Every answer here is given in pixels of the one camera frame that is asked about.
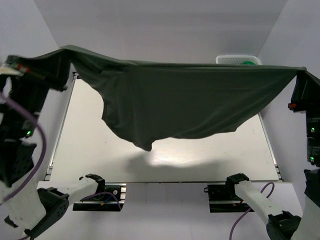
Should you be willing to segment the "dark grey t-shirt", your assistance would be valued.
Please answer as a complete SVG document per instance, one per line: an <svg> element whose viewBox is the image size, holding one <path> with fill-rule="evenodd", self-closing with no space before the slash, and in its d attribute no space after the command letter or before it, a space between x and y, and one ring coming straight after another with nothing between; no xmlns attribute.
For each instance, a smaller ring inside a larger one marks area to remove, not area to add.
<svg viewBox="0 0 320 240"><path fill-rule="evenodd" d="M120 60L73 45L66 54L103 100L102 120L145 151L166 138L234 132L264 109L304 67Z"/></svg>

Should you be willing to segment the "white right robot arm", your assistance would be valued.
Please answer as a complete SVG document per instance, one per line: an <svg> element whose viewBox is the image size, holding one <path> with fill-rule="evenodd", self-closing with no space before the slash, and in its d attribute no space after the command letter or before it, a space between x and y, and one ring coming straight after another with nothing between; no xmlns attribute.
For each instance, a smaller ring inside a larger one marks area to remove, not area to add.
<svg viewBox="0 0 320 240"><path fill-rule="evenodd" d="M262 220L271 240L318 240L320 238L320 80L311 73L297 75L288 104L293 112L306 118L307 161L315 169L305 169L304 208L298 216L284 209L292 206L294 195L288 191L277 200L256 188L249 178L238 173L227 177L226 195L245 203Z"/></svg>

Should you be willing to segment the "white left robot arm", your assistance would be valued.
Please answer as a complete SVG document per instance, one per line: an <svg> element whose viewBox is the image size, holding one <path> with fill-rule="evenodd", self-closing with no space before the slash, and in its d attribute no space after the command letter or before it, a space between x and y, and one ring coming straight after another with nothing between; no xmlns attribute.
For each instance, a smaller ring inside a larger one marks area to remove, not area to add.
<svg viewBox="0 0 320 240"><path fill-rule="evenodd" d="M106 193L105 180L95 174L65 188L39 188L35 179L47 151L39 116L48 92L67 88L70 65L66 54L53 53L10 55L0 68L0 86L11 82L8 95L0 97L0 203L9 211L5 223L23 228L31 240L60 220L70 205Z"/></svg>

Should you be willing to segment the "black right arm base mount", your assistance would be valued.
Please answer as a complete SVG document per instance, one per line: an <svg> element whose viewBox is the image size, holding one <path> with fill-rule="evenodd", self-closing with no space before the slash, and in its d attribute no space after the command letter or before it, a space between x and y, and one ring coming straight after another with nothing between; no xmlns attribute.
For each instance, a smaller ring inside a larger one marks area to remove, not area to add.
<svg viewBox="0 0 320 240"><path fill-rule="evenodd" d="M208 194L210 213L244 213L249 205L239 197L231 197L224 184L209 184L203 189Z"/></svg>

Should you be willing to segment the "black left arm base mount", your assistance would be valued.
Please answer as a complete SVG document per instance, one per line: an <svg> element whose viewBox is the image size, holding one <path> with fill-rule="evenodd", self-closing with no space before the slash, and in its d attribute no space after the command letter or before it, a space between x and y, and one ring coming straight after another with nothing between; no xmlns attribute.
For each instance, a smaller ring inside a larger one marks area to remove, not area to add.
<svg viewBox="0 0 320 240"><path fill-rule="evenodd" d="M120 212L126 198L125 183L106 183L108 192L73 204L74 212Z"/></svg>

